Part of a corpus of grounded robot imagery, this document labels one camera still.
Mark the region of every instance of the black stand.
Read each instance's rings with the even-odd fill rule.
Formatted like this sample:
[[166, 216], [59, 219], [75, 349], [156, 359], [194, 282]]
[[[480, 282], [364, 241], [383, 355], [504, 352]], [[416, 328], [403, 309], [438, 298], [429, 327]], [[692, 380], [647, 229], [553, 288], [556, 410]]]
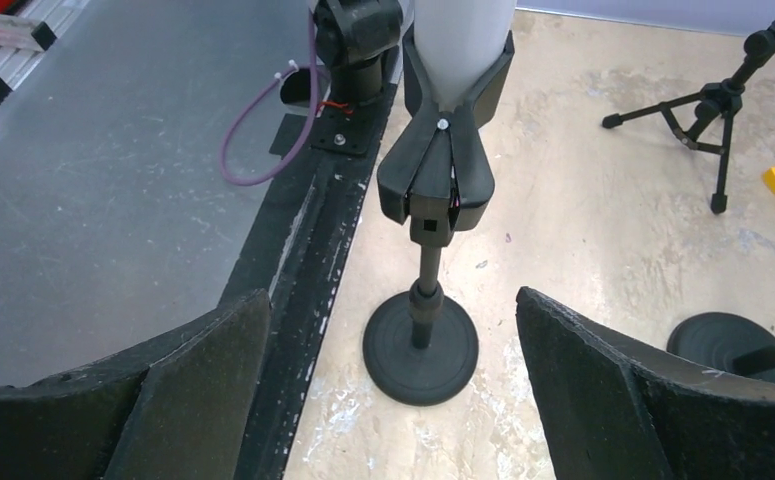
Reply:
[[373, 382], [398, 402], [436, 405], [457, 395], [478, 361], [478, 334], [466, 311], [437, 281], [440, 254], [456, 231], [478, 225], [493, 196], [493, 173], [478, 128], [496, 111], [511, 59], [508, 36], [499, 60], [453, 112], [440, 112], [416, 51], [404, 42], [405, 106], [413, 119], [378, 168], [381, 210], [399, 224], [411, 220], [422, 247], [419, 278], [410, 291], [384, 302], [363, 339]]
[[766, 328], [729, 313], [703, 313], [676, 327], [667, 351], [691, 362], [775, 383], [775, 337]]
[[[602, 120], [603, 127], [614, 128], [629, 120], [661, 113], [673, 135], [687, 148], [719, 155], [720, 169], [717, 174], [717, 189], [711, 196], [711, 211], [715, 215], [725, 212], [728, 203], [726, 177], [729, 169], [729, 150], [731, 149], [734, 117], [743, 107], [741, 95], [746, 88], [746, 82], [775, 54], [775, 21], [767, 30], [750, 35], [743, 44], [743, 50], [746, 52], [746, 57], [731, 78], [720, 83], [706, 84], [698, 93], [661, 102], [631, 113], [615, 113]], [[696, 121], [689, 129], [682, 130], [672, 109], [694, 102], [699, 102], [694, 112]], [[725, 120], [722, 144], [713, 145], [699, 142], [699, 136], [718, 116]]]

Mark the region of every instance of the tripod leg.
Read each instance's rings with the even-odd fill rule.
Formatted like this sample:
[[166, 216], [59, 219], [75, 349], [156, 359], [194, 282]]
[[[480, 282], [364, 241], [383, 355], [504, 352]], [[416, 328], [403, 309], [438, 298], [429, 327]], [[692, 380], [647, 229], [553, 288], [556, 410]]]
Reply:
[[723, 125], [723, 144], [720, 149], [720, 170], [717, 173], [717, 191], [711, 196], [711, 212], [719, 215], [726, 211], [728, 197], [726, 196], [726, 177], [729, 173], [729, 152], [731, 150], [731, 134], [734, 125], [734, 113], [726, 115]]
[[602, 126], [605, 128], [619, 127], [624, 122], [627, 122], [629, 120], [634, 120], [636, 118], [645, 117], [647, 115], [652, 115], [654, 113], [662, 112], [664, 110], [680, 107], [682, 105], [687, 105], [689, 103], [698, 101], [700, 98], [701, 98], [701, 94], [697, 92], [697, 93], [692, 93], [690, 95], [685, 95], [684, 97], [679, 97], [679, 98], [670, 100], [668, 102], [657, 103], [655, 105], [652, 105], [651, 107], [641, 108], [640, 110], [635, 110], [633, 112], [623, 113], [623, 114], [614, 113], [602, 119]]

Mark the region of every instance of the white cylinder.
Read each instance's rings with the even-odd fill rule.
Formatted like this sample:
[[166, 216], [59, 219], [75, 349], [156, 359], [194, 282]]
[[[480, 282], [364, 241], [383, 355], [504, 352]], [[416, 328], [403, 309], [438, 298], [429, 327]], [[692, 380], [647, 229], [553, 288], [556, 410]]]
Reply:
[[451, 111], [502, 54], [516, 0], [415, 0], [414, 39], [434, 98]]

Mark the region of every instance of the tile floor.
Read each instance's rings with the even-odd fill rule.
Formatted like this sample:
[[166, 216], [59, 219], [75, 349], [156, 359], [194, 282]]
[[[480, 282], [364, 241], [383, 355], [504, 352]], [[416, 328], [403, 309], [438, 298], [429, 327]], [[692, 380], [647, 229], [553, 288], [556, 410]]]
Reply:
[[[478, 328], [474, 380], [446, 404], [411, 408], [368, 378], [366, 321], [410, 286], [419, 255], [370, 188], [287, 479], [554, 478], [517, 340], [520, 286], [659, 347], [710, 310], [775, 333], [775, 197], [761, 179], [775, 166], [775, 57], [748, 85], [729, 210], [715, 217], [714, 156], [683, 148], [658, 116], [599, 123], [722, 80], [742, 38], [527, 12], [513, 30], [516, 59], [483, 131], [496, 195], [441, 273]], [[382, 156], [408, 119], [397, 100]]]

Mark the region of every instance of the stand base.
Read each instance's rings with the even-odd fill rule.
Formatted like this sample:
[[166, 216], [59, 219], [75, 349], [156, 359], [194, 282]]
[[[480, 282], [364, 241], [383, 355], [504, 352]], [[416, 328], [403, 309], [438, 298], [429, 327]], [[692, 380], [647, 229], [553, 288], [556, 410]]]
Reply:
[[466, 311], [445, 297], [434, 321], [431, 344], [411, 345], [413, 321], [407, 292], [384, 302], [363, 336], [363, 360], [375, 385], [407, 405], [426, 407], [457, 395], [478, 363], [478, 333]]
[[[764, 327], [729, 313], [703, 313], [683, 321], [673, 330], [667, 352], [691, 362], [734, 373], [733, 361], [741, 355], [775, 345]], [[775, 383], [775, 369], [748, 378]]]

